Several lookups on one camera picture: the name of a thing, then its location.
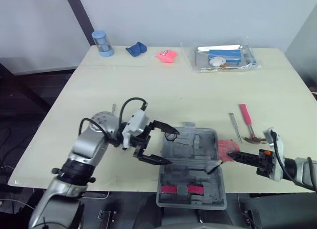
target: open plastic case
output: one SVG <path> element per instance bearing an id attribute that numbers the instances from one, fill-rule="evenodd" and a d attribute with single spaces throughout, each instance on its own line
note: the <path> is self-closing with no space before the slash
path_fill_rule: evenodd
<path id="1" fill-rule="evenodd" d="M 222 171 L 215 168 L 219 162 L 217 134 L 212 129 L 195 128 L 193 123 L 184 125 L 176 128 L 180 132 L 177 138 L 166 136 L 163 140 L 162 156 L 173 164 L 160 167 L 157 205 L 225 210 Z"/>

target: metal screwdriver shaft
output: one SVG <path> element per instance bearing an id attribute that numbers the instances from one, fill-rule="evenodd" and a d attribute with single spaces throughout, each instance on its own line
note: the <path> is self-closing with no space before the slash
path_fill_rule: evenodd
<path id="1" fill-rule="evenodd" d="M 236 131 L 236 134 L 238 136 L 238 139 L 242 143 L 242 139 L 241 139 L 241 136 L 240 136 L 240 133 L 239 133 L 239 130 L 238 130 L 238 124 L 237 124 L 237 121 L 236 121 L 236 119 L 234 117 L 234 114 L 233 113 L 229 113 L 229 116 L 230 116 L 232 125 L 234 127 L 234 130 Z"/>

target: blue cylinder container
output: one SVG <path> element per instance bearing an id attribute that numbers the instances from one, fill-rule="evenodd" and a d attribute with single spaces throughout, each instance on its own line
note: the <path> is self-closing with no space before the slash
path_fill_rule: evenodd
<path id="1" fill-rule="evenodd" d="M 114 54 L 114 50 L 108 40 L 108 37 L 103 30 L 94 31 L 91 36 L 93 37 L 99 53 L 102 57 L 109 57 Z"/>

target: hammer head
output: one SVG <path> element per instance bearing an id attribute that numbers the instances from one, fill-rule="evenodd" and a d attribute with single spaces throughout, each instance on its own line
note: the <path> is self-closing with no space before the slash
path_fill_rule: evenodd
<path id="1" fill-rule="evenodd" d="M 265 138 L 258 138 L 258 137 L 252 137 L 252 138 L 248 138 L 248 137 L 244 137 L 243 138 L 245 141 L 247 141 L 248 143 L 252 143 L 252 144 L 266 144 L 266 139 Z"/>

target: white tabletop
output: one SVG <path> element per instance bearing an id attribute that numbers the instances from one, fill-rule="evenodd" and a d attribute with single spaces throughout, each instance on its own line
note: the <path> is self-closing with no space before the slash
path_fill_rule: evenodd
<path id="1" fill-rule="evenodd" d="M 143 97 L 149 106 L 150 120 L 172 126 L 194 122 L 196 127 L 212 128 L 219 139 L 233 139 L 240 150 L 258 154 L 268 145 L 240 144 L 228 113 L 233 112 L 240 134 L 249 136 L 239 103 L 245 103 L 255 133 L 274 127 L 284 142 L 284 156 L 317 159 L 317 102 L 278 49 L 256 48 L 255 55 L 262 69 L 246 72 L 196 74 L 180 48 L 173 64 L 161 63 L 153 57 L 166 47 L 149 47 L 133 58 L 122 46 L 115 46 L 115 55 L 104 58 L 92 46 L 76 69 L 53 107 L 42 122 L 30 145 L 21 157 L 9 185 L 46 188 L 53 167 L 61 167 L 77 138 L 79 122 L 100 111 L 111 111 L 130 97 Z M 123 120 L 128 120 L 140 103 L 130 103 Z M 151 132 L 145 154 L 160 155 L 162 134 Z M 156 191 L 159 166 L 132 157 L 134 149 L 123 151 L 109 146 L 89 190 Z M 236 162 L 221 166 L 226 192 L 282 193 L 305 192 L 292 182 L 274 182 L 258 176 L 256 168 Z"/>

